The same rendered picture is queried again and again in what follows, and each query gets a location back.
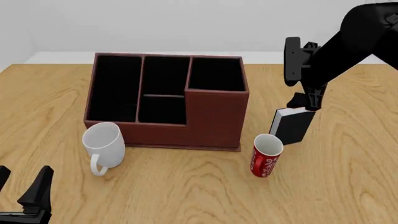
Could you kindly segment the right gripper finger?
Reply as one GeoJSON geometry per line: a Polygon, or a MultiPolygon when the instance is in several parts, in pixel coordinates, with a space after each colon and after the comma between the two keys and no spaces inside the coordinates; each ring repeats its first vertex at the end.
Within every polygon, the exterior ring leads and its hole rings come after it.
{"type": "Polygon", "coordinates": [[[304,93],[294,93],[292,99],[287,103],[287,108],[306,108],[307,96],[304,93]]]}
{"type": "Polygon", "coordinates": [[[307,97],[307,104],[305,106],[306,110],[309,111],[318,111],[322,107],[322,94],[315,93],[305,93],[307,97]]]}

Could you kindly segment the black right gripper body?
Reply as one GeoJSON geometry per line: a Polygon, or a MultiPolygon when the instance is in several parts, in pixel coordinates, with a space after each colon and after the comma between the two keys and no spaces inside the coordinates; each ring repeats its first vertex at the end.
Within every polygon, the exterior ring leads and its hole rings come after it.
{"type": "Polygon", "coordinates": [[[301,86],[305,94],[324,94],[328,83],[315,83],[311,80],[301,80],[301,86]]]}

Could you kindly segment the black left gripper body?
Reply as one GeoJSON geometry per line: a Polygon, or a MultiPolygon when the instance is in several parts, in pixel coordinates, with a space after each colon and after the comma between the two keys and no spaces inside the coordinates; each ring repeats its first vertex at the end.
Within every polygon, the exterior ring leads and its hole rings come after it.
{"type": "Polygon", "coordinates": [[[23,212],[0,212],[0,224],[49,224],[52,214],[38,208],[23,212]]]}

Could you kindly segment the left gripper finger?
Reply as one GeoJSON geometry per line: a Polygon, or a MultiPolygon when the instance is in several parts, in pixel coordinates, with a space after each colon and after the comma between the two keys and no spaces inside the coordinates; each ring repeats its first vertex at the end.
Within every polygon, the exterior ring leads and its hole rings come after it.
{"type": "Polygon", "coordinates": [[[6,166],[0,166],[0,192],[5,186],[11,171],[6,166]]]}
{"type": "Polygon", "coordinates": [[[28,190],[17,200],[24,212],[52,211],[50,190],[53,173],[50,166],[43,166],[28,190]]]}

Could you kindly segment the black book with white pages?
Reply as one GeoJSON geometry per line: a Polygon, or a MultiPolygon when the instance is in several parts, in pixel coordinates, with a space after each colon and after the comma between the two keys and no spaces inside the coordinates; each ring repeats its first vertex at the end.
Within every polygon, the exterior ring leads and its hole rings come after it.
{"type": "Polygon", "coordinates": [[[279,138],[283,145],[301,142],[314,116],[314,111],[305,108],[276,110],[269,134],[279,138]]]}

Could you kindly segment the red-brown desk caddy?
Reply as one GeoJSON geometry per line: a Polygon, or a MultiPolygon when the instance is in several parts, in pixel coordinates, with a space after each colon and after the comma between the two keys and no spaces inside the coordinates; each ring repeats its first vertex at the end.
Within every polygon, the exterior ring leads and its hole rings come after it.
{"type": "Polygon", "coordinates": [[[127,146],[239,151],[248,99],[241,57],[97,53],[83,122],[127,146]]]}

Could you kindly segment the black plate on short stalk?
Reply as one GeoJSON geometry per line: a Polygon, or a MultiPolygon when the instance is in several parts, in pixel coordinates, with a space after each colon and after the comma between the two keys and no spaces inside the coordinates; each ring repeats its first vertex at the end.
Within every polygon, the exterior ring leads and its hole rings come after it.
{"type": "Polygon", "coordinates": [[[307,42],[301,47],[300,37],[287,37],[284,45],[284,81],[289,87],[301,82],[311,70],[310,61],[320,46],[307,42]]]}

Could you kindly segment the red mug with white pattern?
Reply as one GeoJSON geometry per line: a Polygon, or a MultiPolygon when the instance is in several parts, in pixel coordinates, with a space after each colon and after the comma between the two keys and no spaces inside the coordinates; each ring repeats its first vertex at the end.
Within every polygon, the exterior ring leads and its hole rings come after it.
{"type": "Polygon", "coordinates": [[[271,134],[255,137],[250,163],[251,172],[256,177],[268,177],[284,150],[282,141],[271,134]]]}

